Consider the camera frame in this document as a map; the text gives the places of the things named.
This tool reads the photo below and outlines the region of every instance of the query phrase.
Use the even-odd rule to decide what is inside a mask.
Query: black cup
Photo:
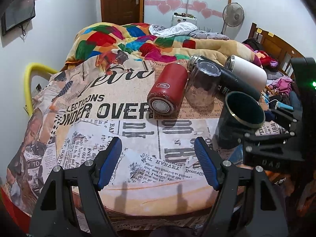
[[[225,96],[215,130],[217,144],[232,149],[239,145],[244,133],[255,133],[264,122],[264,111],[254,98],[243,92],[230,92]]]

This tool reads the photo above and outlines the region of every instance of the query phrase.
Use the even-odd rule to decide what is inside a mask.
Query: yellow pipe
[[[33,103],[32,103],[31,84],[30,84],[31,72],[33,70],[41,71],[44,73],[50,73],[50,74],[58,73],[57,70],[52,69],[40,63],[32,62],[26,66],[26,70],[24,73],[24,95],[25,95],[26,109],[29,116],[32,116],[33,114]]]

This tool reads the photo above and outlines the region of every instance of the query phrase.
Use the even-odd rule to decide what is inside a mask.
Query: wall-mounted tv
[[[6,35],[10,30],[35,17],[35,0],[13,0],[1,17],[1,33]]]

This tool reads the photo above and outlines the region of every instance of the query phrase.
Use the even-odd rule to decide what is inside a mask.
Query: white box
[[[198,23],[197,21],[198,21],[197,18],[191,14],[185,14],[185,13],[178,14],[175,12],[174,15],[172,16],[171,26],[175,26],[180,22],[190,22],[196,26]]]

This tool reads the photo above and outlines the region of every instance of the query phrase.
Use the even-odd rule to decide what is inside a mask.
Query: patchwork comforter
[[[150,35],[149,24],[135,23],[118,26],[96,23],[82,29],[70,50],[66,67],[73,68],[88,58],[119,49],[134,59],[174,62],[188,60],[193,54],[203,55],[221,65],[230,55],[237,55],[260,65],[255,53],[235,40],[194,39],[191,37],[159,38]]]

